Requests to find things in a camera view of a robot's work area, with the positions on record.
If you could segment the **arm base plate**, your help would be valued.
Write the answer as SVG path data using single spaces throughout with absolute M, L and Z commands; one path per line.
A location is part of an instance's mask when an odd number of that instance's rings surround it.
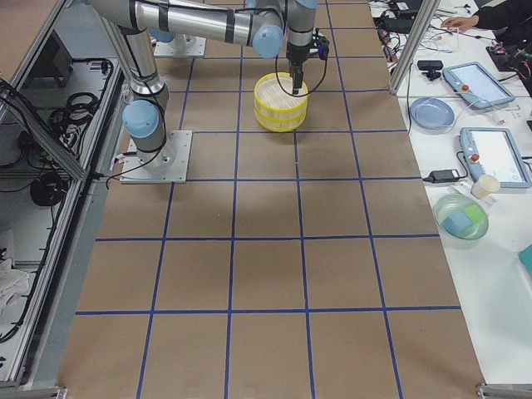
M 206 39 L 178 34 L 171 42 L 158 41 L 155 45 L 155 58 L 194 58 L 203 57 Z
M 136 145 L 132 139 L 128 143 L 128 151 L 134 155 L 127 156 L 123 162 L 124 174 L 120 175 L 120 182 L 125 184 L 165 184 L 184 183 L 192 144 L 192 131 L 168 131 L 166 144 L 148 165 L 150 157 L 145 153 L 137 154 Z

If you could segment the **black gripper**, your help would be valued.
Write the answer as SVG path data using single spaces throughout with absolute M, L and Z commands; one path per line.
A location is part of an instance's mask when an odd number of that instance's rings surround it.
M 328 39 L 315 27 L 306 32 L 288 29 L 286 57 L 292 77 L 292 94 L 298 95 L 303 87 L 303 64 L 310 57 L 328 59 Z

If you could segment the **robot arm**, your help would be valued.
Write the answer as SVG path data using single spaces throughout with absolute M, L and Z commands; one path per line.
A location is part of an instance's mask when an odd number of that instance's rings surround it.
M 251 47 L 261 58 L 277 57 L 283 48 L 291 70 L 301 71 L 310 57 L 328 59 L 329 42 L 318 33 L 316 1 L 246 1 L 223 8 L 192 1 L 138 1 L 139 27 L 184 33 Z
M 202 37 L 252 47 L 262 58 L 286 51 L 293 92 L 303 86 L 303 64 L 313 44 L 315 1 L 250 1 L 243 9 L 192 1 L 94 1 L 111 27 L 121 66 L 131 74 L 135 96 L 167 94 L 150 43 L 149 30 Z

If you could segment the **person hand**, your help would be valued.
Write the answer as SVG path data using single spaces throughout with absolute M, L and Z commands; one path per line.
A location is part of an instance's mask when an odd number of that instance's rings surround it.
M 441 23 L 442 29 L 459 29 L 467 31 L 476 27 L 479 22 L 479 16 L 473 15 L 470 17 L 448 17 Z

